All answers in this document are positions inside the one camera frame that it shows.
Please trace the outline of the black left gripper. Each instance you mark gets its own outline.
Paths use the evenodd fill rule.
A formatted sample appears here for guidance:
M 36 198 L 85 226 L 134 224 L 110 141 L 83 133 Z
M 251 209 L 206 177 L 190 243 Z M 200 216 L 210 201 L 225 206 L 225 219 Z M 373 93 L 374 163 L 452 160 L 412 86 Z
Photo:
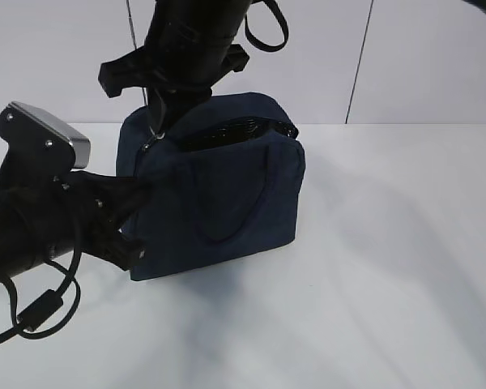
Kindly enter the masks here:
M 43 186 L 0 190 L 0 263 L 43 263 L 82 250 L 129 271 L 145 244 L 119 229 L 150 199 L 137 177 L 69 172 Z

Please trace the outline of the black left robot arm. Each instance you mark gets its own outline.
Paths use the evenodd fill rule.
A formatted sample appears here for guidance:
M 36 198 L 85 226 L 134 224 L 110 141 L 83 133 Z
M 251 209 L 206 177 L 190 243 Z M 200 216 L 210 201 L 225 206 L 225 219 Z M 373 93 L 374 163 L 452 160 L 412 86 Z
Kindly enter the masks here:
M 149 182 L 85 171 L 0 190 L 0 274 L 17 276 L 71 250 L 130 270 L 144 243 L 121 228 L 150 197 Z

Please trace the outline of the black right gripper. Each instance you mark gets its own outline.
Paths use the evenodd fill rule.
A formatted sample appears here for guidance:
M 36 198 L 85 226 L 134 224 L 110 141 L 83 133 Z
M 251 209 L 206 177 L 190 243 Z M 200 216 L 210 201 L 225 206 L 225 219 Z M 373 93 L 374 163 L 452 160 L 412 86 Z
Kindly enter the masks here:
M 157 1 L 144 48 L 100 65 L 107 97 L 127 88 L 147 91 L 150 135 L 161 136 L 190 110 L 211 98 L 211 86 L 228 72 L 243 71 L 249 55 L 232 42 L 251 2 Z M 152 63 L 171 83 L 153 83 Z

